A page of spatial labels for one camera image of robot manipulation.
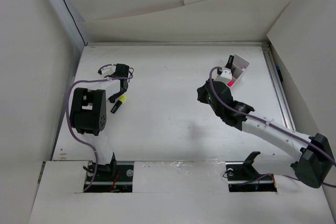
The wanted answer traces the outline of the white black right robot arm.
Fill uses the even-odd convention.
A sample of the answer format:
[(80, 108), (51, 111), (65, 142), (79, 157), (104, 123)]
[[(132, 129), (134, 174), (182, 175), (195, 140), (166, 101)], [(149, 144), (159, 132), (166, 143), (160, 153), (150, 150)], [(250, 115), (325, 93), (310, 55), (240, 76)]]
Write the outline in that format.
[(277, 124), (258, 114), (252, 106), (234, 100), (230, 88), (222, 82), (208, 79), (196, 92), (197, 100), (209, 105), (227, 126), (254, 135), (286, 153), (283, 158), (267, 159), (261, 151), (251, 152), (239, 165), (242, 186), (271, 174), (295, 178), (312, 188), (324, 184), (335, 166), (331, 146), (324, 135), (307, 135)]

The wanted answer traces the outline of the yellow highlighter marker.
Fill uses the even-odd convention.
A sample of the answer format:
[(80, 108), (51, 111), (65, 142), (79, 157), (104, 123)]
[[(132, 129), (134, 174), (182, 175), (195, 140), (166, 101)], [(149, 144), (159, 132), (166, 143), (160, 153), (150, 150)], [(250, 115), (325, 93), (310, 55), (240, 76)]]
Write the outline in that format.
[(115, 102), (114, 106), (112, 107), (112, 109), (110, 110), (110, 112), (112, 114), (115, 114), (120, 106), (126, 101), (126, 96), (122, 95), (121, 97), (118, 98), (118, 100)]

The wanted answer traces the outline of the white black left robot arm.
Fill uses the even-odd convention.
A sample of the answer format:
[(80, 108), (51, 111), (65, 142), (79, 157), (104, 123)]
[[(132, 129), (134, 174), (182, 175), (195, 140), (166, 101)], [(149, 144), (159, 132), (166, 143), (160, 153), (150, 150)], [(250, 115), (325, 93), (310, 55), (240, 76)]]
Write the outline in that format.
[(114, 113), (122, 104), (133, 73), (134, 69), (126, 64), (107, 64), (98, 69), (100, 79), (76, 81), (67, 94), (66, 120), (70, 134), (90, 147), (95, 156), (86, 171), (105, 180), (117, 175), (117, 161), (103, 133), (107, 113)]

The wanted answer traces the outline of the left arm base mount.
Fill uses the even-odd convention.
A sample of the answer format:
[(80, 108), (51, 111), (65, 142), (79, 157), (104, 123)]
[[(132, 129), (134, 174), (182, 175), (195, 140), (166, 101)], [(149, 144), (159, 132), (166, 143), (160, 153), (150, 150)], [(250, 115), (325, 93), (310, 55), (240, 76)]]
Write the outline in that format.
[(93, 178), (95, 163), (84, 166), (86, 178), (84, 193), (131, 193), (133, 187), (134, 162), (117, 161), (114, 157), (109, 164), (98, 165)]

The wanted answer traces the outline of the white divided container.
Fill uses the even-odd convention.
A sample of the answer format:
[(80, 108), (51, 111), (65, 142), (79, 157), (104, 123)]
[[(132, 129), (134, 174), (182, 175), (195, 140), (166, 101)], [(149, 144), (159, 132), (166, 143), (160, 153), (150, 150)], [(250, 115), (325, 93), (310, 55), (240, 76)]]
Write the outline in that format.
[(245, 74), (246, 70), (250, 65), (250, 63), (241, 56), (237, 54), (234, 54), (233, 56), (234, 61), (231, 68), (233, 78), (231, 82), (233, 82), (234, 84), (232, 87), (234, 87), (243, 78), (243, 75)]

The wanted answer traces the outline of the aluminium table edge rail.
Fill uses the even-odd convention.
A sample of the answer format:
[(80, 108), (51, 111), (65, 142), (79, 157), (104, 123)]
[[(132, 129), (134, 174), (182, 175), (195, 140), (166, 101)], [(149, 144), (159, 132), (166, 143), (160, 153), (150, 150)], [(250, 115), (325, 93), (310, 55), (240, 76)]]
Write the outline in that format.
[(261, 48), (264, 54), (266, 65), (268, 67), (268, 72), (271, 78), (271, 82), (272, 82), (272, 85), (276, 93), (283, 124), (287, 128), (291, 130), (295, 130), (296, 129), (295, 123), (293, 121), (293, 118), (292, 118), (292, 115), (289, 109), (289, 105), (286, 99), (286, 95), (284, 93), (282, 83), (280, 81), (280, 77), (279, 77), (279, 74), (276, 68), (276, 64), (275, 64), (273, 55), (271, 53), (270, 45), (267, 42), (262, 42)]

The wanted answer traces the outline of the orange highlighter marker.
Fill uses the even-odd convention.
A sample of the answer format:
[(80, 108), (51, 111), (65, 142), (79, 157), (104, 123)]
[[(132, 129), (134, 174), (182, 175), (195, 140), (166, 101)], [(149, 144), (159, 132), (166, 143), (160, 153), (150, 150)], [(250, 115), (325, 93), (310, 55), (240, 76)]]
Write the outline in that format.
[(230, 55), (226, 64), (226, 68), (231, 69), (234, 61), (234, 56)]

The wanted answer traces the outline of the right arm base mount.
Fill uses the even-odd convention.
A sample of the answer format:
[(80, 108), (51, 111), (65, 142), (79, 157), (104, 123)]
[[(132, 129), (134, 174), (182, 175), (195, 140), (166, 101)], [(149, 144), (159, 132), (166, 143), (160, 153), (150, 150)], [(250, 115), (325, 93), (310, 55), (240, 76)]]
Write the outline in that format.
[(277, 192), (273, 174), (260, 174), (253, 167), (261, 152), (252, 152), (244, 161), (226, 162), (222, 177), (227, 179), (230, 193)]

